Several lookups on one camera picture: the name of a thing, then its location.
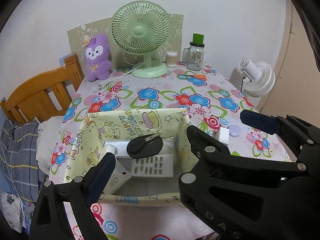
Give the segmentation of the small white charger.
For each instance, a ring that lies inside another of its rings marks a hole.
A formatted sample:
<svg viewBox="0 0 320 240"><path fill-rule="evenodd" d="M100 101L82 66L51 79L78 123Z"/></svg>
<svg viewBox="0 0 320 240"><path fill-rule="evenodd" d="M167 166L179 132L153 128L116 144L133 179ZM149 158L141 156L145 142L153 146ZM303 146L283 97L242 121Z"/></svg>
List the small white charger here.
<svg viewBox="0 0 320 240"><path fill-rule="evenodd" d="M216 136L215 136L215 139L224 145L228 145L228 143L229 143L229 129L227 129L225 127L220 127Z"/></svg>

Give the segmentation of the lavender round pouch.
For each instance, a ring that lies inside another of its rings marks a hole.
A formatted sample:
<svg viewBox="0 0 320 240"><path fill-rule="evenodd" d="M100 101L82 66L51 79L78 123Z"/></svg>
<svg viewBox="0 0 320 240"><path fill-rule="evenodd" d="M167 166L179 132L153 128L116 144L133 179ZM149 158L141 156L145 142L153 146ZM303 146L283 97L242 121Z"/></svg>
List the lavender round pouch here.
<svg viewBox="0 0 320 240"><path fill-rule="evenodd" d="M227 129L231 137L238 137L241 134L241 128L238 125L229 125Z"/></svg>

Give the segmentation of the white 45W charger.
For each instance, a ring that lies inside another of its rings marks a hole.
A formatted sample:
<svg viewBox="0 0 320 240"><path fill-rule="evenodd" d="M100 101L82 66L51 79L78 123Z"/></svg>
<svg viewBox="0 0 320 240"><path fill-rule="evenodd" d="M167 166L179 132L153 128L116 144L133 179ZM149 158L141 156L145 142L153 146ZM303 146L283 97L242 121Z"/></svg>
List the white 45W charger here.
<svg viewBox="0 0 320 240"><path fill-rule="evenodd" d="M111 144L106 144L101 150L99 161L101 161L104 155L107 153L112 153L114 156L116 156L116 147ZM127 170L115 157L115 167L108 183L104 188L103 193L114 194L118 189L120 189L131 178L129 170L130 169Z"/></svg>

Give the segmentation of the beige wooden door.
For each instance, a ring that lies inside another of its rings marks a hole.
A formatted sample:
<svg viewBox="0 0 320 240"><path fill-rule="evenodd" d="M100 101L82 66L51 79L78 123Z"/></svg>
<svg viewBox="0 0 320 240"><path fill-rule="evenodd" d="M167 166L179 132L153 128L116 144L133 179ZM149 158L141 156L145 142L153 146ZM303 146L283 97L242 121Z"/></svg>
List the beige wooden door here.
<svg viewBox="0 0 320 240"><path fill-rule="evenodd" d="M319 71L296 9L284 63L261 113L294 115L319 127Z"/></svg>

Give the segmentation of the white clip fan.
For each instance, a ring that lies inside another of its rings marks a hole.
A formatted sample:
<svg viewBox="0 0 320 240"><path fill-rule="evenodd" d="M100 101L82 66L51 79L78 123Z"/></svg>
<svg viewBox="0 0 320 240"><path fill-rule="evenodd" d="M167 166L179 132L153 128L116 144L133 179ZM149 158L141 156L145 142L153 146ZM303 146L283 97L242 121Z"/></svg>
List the white clip fan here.
<svg viewBox="0 0 320 240"><path fill-rule="evenodd" d="M232 72L229 81L240 92L252 98L261 98L272 90L276 76L267 62L253 62L244 58Z"/></svg>

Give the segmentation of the floral tablecloth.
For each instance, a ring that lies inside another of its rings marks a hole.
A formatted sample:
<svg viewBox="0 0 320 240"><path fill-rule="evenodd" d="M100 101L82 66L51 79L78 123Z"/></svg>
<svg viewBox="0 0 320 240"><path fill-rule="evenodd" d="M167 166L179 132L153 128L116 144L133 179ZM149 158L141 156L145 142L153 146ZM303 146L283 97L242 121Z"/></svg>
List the floral tablecloth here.
<svg viewBox="0 0 320 240"><path fill-rule="evenodd" d="M205 75L207 80L185 75ZM84 81L80 85L52 148L50 178L56 183L65 182L68 156L88 113L169 108L187 111L190 123L208 135L216 135L220 127L240 126L241 134L229 137L228 147L232 155L290 161L275 135L241 123L240 112L244 109L251 111L254 106L211 66L204 66L199 72L174 67L153 79L140 79L127 70L120 70L105 81ZM211 228L182 204L133 206L98 203L92 206L92 211L109 239L197 239L214 235Z"/></svg>

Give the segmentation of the black oval case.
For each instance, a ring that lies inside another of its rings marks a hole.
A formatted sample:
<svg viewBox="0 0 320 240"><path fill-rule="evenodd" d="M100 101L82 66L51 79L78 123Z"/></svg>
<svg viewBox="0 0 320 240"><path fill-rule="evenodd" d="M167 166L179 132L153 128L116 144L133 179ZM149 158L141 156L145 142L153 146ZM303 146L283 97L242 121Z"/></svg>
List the black oval case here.
<svg viewBox="0 0 320 240"><path fill-rule="evenodd" d="M163 140L159 135L148 134L132 139L127 147L127 154L133 159L143 159L159 154Z"/></svg>

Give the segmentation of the yellow cartoon storage box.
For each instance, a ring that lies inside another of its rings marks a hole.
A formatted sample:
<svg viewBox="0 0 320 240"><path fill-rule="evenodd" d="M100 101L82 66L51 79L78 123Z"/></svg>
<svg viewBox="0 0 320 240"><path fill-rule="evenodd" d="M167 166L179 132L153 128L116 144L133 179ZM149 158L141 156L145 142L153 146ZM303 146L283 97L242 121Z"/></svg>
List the yellow cartoon storage box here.
<svg viewBox="0 0 320 240"><path fill-rule="evenodd" d="M98 202L113 205L170 206L181 205L178 189L180 174L196 164L190 150L186 129L190 125L187 111L169 109L126 109L88 113L78 129L68 156L64 181L84 176L99 163L105 142L130 142L148 134L159 135L175 144L174 177L169 179L131 177L114 194L102 192Z"/></svg>

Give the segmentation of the wooden bed headboard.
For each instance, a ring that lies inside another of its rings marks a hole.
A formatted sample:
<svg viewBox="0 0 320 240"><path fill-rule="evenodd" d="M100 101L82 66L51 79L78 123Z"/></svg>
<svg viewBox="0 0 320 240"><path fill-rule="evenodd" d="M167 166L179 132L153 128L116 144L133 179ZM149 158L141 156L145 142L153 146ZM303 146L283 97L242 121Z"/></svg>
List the wooden bed headboard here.
<svg viewBox="0 0 320 240"><path fill-rule="evenodd" d="M77 55L65 58L64 62L64 66L25 81L7 100L1 100L1 109L9 120L25 124L34 118L47 121L66 114L72 101L66 82L78 90L84 75Z"/></svg>

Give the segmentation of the glass mason jar mug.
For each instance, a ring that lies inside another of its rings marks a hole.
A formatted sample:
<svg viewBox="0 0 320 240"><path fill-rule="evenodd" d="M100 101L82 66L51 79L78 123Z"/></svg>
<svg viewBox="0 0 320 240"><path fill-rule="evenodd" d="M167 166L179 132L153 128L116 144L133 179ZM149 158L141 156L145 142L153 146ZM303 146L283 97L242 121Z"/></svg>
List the glass mason jar mug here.
<svg viewBox="0 0 320 240"><path fill-rule="evenodd" d="M204 57L204 35L193 34L193 39L189 47L185 48L182 53L182 60L189 70L200 71Z"/></svg>

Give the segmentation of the cotton swab container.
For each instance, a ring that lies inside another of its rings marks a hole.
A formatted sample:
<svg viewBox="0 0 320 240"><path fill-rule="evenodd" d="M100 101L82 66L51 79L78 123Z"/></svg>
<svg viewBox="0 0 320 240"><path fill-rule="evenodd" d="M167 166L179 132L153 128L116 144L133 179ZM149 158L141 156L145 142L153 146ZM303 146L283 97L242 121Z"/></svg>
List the cotton swab container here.
<svg viewBox="0 0 320 240"><path fill-rule="evenodd" d="M167 67L176 67L178 62L178 52L177 51L167 51L165 56L165 64Z"/></svg>

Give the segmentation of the purple plush bunny toy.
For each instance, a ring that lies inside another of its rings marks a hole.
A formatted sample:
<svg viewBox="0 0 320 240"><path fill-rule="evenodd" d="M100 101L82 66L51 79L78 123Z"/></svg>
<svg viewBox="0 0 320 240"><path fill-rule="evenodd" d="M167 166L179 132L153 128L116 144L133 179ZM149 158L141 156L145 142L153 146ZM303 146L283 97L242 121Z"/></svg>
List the purple plush bunny toy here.
<svg viewBox="0 0 320 240"><path fill-rule="evenodd" d="M110 76L110 45L105 34L99 34L85 41L86 80L106 80Z"/></svg>

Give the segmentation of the green desk fan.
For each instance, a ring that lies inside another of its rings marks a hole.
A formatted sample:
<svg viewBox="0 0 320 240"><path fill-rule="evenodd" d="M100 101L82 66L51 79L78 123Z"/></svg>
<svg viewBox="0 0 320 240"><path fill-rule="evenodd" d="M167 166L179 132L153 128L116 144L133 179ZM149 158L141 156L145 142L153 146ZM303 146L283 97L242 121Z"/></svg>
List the green desk fan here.
<svg viewBox="0 0 320 240"><path fill-rule="evenodd" d="M160 5L148 1L123 5L112 17L110 33L123 51L143 57L143 61L132 68L133 76L151 79L167 73L165 63L152 59L153 53L166 44L170 34L168 13Z"/></svg>

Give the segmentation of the white cordless phone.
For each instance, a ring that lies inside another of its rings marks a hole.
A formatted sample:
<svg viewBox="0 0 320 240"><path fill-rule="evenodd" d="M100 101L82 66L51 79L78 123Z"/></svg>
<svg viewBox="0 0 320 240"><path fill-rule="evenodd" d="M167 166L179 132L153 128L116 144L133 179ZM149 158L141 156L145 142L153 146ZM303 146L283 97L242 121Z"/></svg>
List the white cordless phone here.
<svg viewBox="0 0 320 240"><path fill-rule="evenodd" d="M124 169L125 174L134 178L169 179L174 177L176 154L175 144L165 141L159 154L141 159L131 158L126 147L127 141L105 142L101 156L110 152L116 156L116 163Z"/></svg>

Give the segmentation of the orange handled scissors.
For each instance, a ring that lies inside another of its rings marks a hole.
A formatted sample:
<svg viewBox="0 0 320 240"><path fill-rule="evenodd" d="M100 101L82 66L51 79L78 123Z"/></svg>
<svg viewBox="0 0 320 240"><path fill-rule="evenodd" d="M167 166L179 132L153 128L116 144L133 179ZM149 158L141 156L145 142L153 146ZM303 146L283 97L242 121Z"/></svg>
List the orange handled scissors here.
<svg viewBox="0 0 320 240"><path fill-rule="evenodd" d="M200 80L203 80L203 81L206 81L207 78L205 75L185 75L186 77L194 77L196 79L200 79Z"/></svg>

